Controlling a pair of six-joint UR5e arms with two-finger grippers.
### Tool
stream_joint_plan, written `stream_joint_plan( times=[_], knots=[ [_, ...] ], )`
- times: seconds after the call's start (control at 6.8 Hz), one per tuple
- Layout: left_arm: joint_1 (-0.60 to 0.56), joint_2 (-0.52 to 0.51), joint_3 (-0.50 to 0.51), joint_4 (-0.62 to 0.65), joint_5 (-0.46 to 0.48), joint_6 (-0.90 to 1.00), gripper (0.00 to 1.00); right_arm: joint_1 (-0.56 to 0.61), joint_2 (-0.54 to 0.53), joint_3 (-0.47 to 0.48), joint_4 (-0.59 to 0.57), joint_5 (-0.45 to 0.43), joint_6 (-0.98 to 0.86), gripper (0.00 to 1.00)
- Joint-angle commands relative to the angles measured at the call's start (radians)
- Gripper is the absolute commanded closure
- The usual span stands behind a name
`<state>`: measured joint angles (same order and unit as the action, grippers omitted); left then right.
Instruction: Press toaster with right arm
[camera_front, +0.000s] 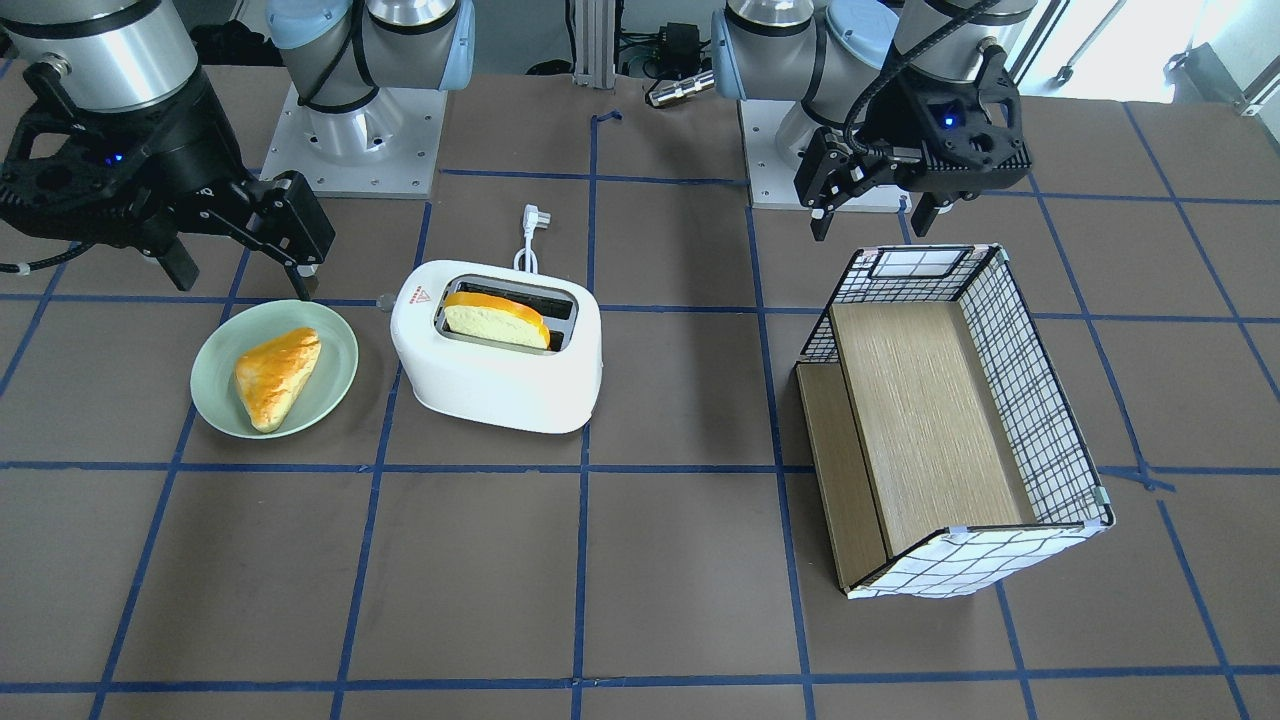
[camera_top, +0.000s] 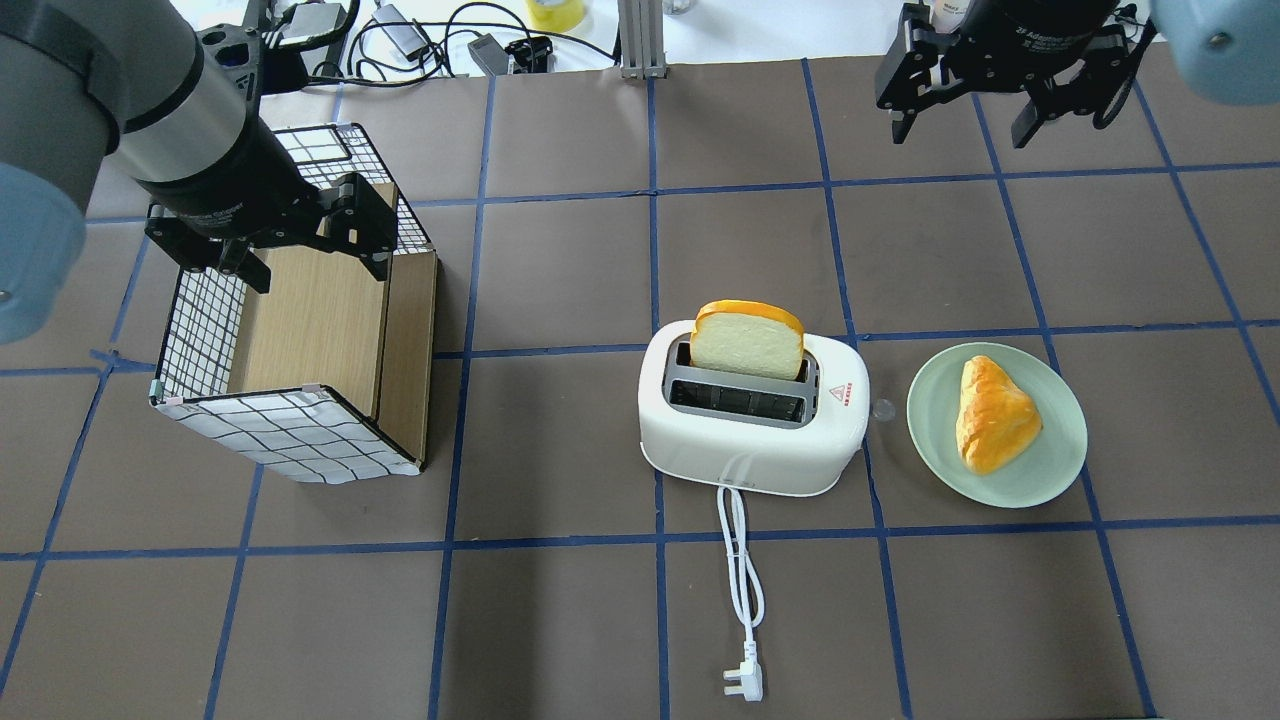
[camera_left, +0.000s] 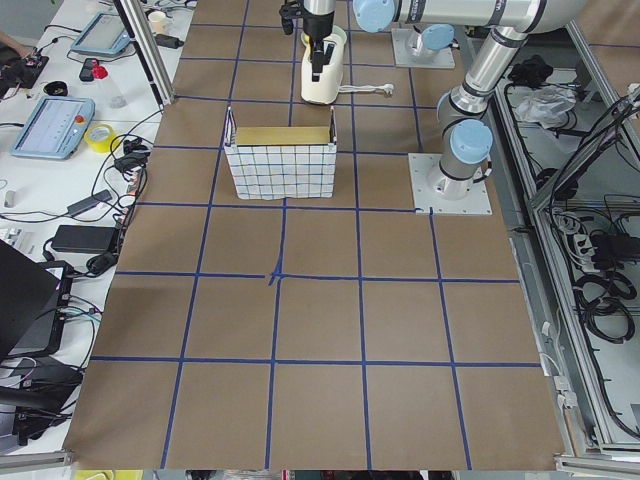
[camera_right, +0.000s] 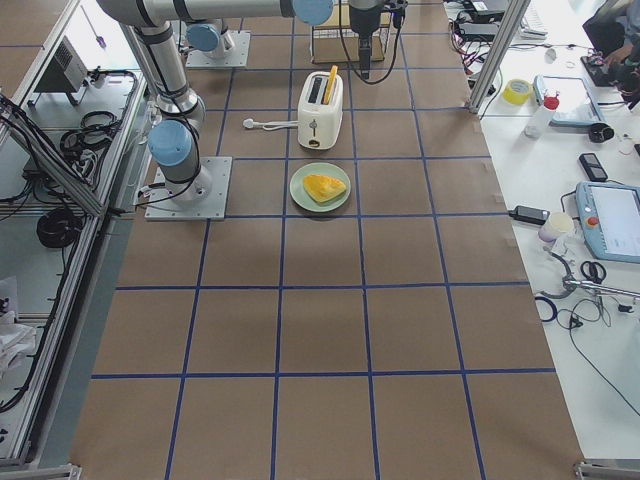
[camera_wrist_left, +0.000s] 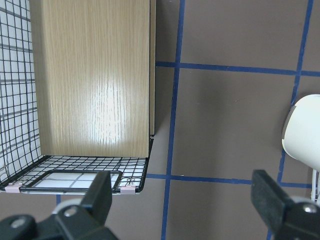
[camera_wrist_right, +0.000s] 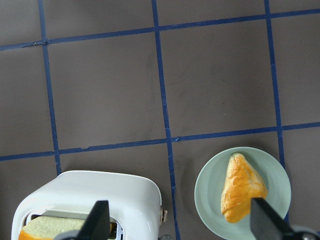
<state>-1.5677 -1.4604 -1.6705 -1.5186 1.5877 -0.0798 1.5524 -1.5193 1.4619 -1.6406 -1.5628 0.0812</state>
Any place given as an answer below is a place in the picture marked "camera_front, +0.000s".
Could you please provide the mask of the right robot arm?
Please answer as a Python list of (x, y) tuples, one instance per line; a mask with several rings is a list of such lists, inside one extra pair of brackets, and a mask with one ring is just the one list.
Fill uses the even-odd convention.
[(461, 90), (474, 69), (471, 1), (270, 1), (270, 40), (291, 74), (300, 138), (325, 170), (257, 177), (169, 1), (5, 1), (3, 33), (35, 102), (3, 158), (3, 220), (67, 249), (3, 272), (27, 275), (95, 246), (132, 249), (180, 291), (198, 266), (180, 236), (228, 237), (306, 272), (335, 237), (317, 195), (342, 177), (408, 160), (430, 181), (431, 142), (412, 96)]

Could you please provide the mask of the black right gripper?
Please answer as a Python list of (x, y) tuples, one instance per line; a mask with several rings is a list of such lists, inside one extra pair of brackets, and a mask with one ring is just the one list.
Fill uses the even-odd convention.
[(26, 69), (36, 100), (3, 160), (3, 219), (24, 234), (154, 258), (180, 292), (200, 269), (180, 234), (236, 240), (292, 266), (292, 288), (312, 301), (335, 237), (307, 179), (287, 170), (257, 179), (206, 72), (170, 97), (129, 111), (78, 108), (46, 61)]

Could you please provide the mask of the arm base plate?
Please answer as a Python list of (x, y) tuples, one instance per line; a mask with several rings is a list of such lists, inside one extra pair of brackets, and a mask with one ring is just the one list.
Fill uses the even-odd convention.
[(792, 101), (742, 100), (739, 119), (753, 208), (803, 210), (794, 178), (818, 124)]
[(301, 173), (321, 199), (426, 200), (433, 193), (448, 92), (381, 88), (364, 108), (326, 114), (289, 88), (261, 177)]

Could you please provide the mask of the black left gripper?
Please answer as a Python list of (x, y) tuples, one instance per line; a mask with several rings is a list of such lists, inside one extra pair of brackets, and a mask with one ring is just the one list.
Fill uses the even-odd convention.
[(854, 152), (841, 131), (814, 132), (794, 187), (810, 209), (815, 242), (826, 241), (836, 208), (877, 186), (922, 193), (910, 228), (923, 238), (945, 202), (1005, 190), (1030, 172), (1021, 99), (1004, 67), (1007, 54), (1001, 47), (974, 54), (975, 78), (954, 83), (906, 65), (890, 50), (884, 65), (897, 74), (870, 99), (852, 135), (865, 152)]

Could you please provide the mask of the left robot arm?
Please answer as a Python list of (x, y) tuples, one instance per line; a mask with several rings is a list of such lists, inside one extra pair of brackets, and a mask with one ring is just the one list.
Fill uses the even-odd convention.
[(727, 1), (712, 20), (716, 90), (792, 101), (810, 122), (794, 191), (826, 238), (870, 190), (918, 193), (916, 236), (1033, 165), (1007, 45), (1032, 1)]

